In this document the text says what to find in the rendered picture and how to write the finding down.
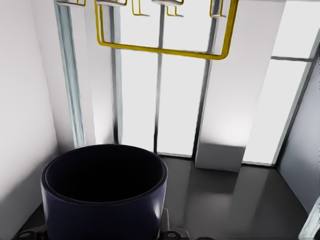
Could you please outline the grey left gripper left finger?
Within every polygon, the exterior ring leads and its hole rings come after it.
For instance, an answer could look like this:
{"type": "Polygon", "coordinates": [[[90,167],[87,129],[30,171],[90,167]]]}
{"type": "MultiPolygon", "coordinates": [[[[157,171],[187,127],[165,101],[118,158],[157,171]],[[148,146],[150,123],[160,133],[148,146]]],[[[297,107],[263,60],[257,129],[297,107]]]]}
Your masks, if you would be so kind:
{"type": "Polygon", "coordinates": [[[17,234],[17,240],[48,240],[46,225],[30,228],[17,234]]]}

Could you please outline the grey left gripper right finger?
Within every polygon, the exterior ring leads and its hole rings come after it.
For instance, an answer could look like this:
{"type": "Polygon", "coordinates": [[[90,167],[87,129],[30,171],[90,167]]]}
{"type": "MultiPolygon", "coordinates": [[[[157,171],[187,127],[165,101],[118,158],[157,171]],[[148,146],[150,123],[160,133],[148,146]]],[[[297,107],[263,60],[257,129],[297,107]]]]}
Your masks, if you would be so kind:
{"type": "Polygon", "coordinates": [[[164,207],[156,240],[190,240],[190,235],[186,230],[170,225],[169,212],[164,207]]]}

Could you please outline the dark blue cup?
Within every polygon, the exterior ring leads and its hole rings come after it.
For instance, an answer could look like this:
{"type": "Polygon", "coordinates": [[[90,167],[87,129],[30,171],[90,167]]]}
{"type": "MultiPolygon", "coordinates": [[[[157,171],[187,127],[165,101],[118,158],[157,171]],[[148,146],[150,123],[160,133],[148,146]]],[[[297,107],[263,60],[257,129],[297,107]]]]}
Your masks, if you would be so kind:
{"type": "Polygon", "coordinates": [[[155,240],[168,168],[154,153],[130,145],[77,148],[41,173],[49,240],[155,240]]]}

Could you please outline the grey window bar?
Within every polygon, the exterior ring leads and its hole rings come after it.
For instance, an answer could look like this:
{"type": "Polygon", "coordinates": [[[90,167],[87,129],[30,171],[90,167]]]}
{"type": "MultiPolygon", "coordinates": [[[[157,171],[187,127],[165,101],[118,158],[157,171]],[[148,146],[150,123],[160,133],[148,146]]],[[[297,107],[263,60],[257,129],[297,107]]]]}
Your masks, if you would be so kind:
{"type": "MultiPolygon", "coordinates": [[[[112,42],[121,40],[120,8],[110,7],[110,36],[112,42]]],[[[122,143],[123,138],[123,98],[122,98],[122,56],[118,48],[111,49],[112,84],[113,84],[113,115],[114,142],[122,143]]]]}
{"type": "MultiPolygon", "coordinates": [[[[158,47],[163,47],[164,40],[164,20],[165,20],[165,6],[160,5],[159,17],[159,36],[158,47]]],[[[158,131],[159,131],[159,114],[160,114],[160,98],[161,98],[161,80],[162,80],[162,58],[163,54],[157,54],[157,79],[156,79],[156,99],[155,99],[155,118],[154,118],[154,136],[153,136],[153,152],[158,154],[158,131]]]]}

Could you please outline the silver frame post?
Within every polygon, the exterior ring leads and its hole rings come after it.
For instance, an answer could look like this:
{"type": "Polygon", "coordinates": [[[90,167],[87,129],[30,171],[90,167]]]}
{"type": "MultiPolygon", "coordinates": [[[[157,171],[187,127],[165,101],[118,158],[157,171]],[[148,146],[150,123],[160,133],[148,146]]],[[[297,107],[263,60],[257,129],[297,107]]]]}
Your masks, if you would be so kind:
{"type": "Polygon", "coordinates": [[[73,144],[75,148],[81,148],[86,145],[86,139],[71,17],[71,8],[80,7],[81,4],[71,2],[70,0],[53,1],[73,134],[73,144]]]}
{"type": "Polygon", "coordinates": [[[320,196],[316,200],[312,210],[302,227],[298,240],[320,240],[320,196]]]}

